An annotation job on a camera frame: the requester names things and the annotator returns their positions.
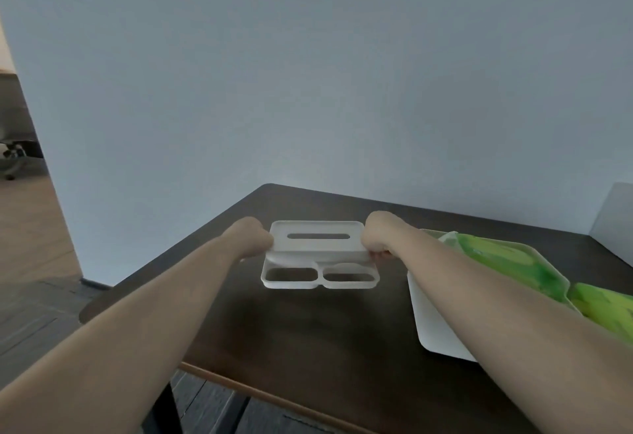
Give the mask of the white partition panel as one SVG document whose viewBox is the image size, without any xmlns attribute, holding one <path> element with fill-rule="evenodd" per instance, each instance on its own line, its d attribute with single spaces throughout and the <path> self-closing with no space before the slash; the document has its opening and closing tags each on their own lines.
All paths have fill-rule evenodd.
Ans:
<svg viewBox="0 0 633 434">
<path fill-rule="evenodd" d="M 633 183 L 615 183 L 589 236 L 633 267 Z"/>
</svg>

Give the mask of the white rectangular tray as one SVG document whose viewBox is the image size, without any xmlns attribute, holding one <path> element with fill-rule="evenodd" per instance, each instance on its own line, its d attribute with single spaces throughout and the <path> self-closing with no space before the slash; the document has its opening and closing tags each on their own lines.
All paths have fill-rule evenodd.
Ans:
<svg viewBox="0 0 633 434">
<path fill-rule="evenodd" d="M 439 240 L 441 235 L 447 233 L 433 230 L 424 230 L 424 232 L 437 240 Z M 435 354 L 477 362 L 471 352 L 465 347 L 452 328 L 440 315 L 440 312 L 436 309 L 431 300 L 419 287 L 415 277 L 411 273 L 407 274 L 407 282 L 415 318 L 416 331 L 421 345 L 426 350 Z M 575 313 L 580 314 L 580 311 L 571 302 L 570 305 L 563 305 Z"/>
</svg>

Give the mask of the person's left forearm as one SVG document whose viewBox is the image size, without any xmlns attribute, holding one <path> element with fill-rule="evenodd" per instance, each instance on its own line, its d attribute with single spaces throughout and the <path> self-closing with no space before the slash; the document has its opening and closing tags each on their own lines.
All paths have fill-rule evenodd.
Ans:
<svg viewBox="0 0 633 434">
<path fill-rule="evenodd" d="M 226 233 L 100 313 L 0 391 L 0 434 L 136 434 L 230 268 L 269 246 Z"/>
</svg>

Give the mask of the white plastic tissue box lid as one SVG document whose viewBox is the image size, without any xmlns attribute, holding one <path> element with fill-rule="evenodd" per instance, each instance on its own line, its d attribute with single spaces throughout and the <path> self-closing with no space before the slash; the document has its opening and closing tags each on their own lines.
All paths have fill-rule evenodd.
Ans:
<svg viewBox="0 0 633 434">
<path fill-rule="evenodd" d="M 375 262 L 361 243 L 360 221 L 278 220 L 270 227 L 273 246 L 266 252 L 261 272 L 265 287 L 282 290 L 375 288 Z M 313 280 L 273 280 L 273 270 L 313 270 Z"/>
</svg>

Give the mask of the person's right forearm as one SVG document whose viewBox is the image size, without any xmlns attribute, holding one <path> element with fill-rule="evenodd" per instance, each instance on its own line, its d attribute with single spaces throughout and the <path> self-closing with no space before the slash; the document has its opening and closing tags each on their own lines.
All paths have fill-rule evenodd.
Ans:
<svg viewBox="0 0 633 434">
<path fill-rule="evenodd" d="M 633 434 L 633 346 L 407 224 L 385 245 L 545 434 Z"/>
</svg>

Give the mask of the green wet wipes pack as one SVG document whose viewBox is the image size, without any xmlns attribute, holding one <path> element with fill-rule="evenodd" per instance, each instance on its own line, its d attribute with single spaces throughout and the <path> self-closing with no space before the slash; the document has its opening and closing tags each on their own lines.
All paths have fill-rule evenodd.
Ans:
<svg viewBox="0 0 633 434">
<path fill-rule="evenodd" d="M 456 231 L 441 235 L 439 241 L 522 285 L 570 305 L 569 280 L 531 246 Z"/>
<path fill-rule="evenodd" d="M 632 295 L 577 283 L 568 298 L 584 317 L 633 345 Z"/>
</svg>

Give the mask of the black office chair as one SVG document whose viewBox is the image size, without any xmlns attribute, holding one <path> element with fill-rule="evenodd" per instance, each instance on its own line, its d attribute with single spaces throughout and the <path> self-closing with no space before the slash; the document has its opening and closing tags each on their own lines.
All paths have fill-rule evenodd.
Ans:
<svg viewBox="0 0 633 434">
<path fill-rule="evenodd" d="M 44 159 L 17 74 L 0 69 L 0 175 L 13 181 L 28 159 Z"/>
</svg>

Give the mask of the person's right hand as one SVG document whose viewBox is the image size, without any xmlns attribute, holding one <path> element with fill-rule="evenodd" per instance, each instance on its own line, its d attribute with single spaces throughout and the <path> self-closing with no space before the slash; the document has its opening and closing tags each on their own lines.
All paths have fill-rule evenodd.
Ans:
<svg viewBox="0 0 633 434">
<path fill-rule="evenodd" d="M 390 250 L 393 257 L 373 257 L 374 259 L 399 258 L 399 249 L 422 231 L 408 224 L 395 214 L 387 211 L 372 212 L 361 234 L 361 244 L 369 250 Z"/>
</svg>

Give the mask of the person's left hand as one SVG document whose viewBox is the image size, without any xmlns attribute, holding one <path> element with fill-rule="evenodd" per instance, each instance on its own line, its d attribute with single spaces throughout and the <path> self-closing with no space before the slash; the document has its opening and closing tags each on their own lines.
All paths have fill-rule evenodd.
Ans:
<svg viewBox="0 0 633 434">
<path fill-rule="evenodd" d="M 243 217 L 229 226 L 220 236 L 235 260 L 262 254 L 273 247 L 273 235 L 252 216 Z"/>
</svg>

